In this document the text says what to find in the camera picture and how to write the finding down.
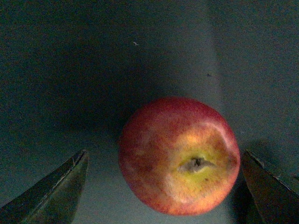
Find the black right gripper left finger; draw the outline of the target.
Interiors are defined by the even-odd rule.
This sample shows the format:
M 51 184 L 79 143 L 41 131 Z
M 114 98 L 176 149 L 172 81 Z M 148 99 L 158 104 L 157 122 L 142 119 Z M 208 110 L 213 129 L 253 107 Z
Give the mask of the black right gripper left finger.
M 2 224 L 70 224 L 84 189 L 89 153 L 81 150 L 1 207 Z

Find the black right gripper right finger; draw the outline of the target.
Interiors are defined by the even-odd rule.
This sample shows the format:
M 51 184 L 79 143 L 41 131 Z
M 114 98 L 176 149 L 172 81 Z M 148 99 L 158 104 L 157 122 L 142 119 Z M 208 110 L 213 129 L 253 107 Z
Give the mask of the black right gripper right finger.
M 242 171 L 255 206 L 265 224 L 299 222 L 299 178 L 246 150 Z

